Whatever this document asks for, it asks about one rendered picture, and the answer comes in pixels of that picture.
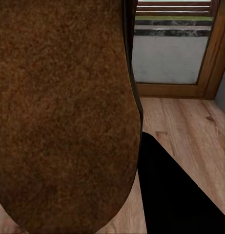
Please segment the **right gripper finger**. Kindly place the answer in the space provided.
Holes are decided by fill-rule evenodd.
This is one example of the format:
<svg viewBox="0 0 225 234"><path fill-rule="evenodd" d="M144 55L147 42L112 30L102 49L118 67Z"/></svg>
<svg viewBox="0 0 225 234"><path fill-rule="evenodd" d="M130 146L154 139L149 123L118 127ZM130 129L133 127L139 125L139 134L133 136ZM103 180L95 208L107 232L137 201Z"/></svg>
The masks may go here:
<svg viewBox="0 0 225 234"><path fill-rule="evenodd" d="M143 131L137 170L147 234L225 234L225 215Z"/></svg>

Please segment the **sandal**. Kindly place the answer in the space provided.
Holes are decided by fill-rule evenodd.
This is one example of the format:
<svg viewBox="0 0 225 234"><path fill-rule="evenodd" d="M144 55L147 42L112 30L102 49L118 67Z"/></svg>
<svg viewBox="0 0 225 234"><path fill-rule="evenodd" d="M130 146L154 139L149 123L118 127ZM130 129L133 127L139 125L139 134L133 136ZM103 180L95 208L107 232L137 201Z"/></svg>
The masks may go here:
<svg viewBox="0 0 225 234"><path fill-rule="evenodd" d="M0 0L0 204L30 234L94 234L131 192L137 4Z"/></svg>

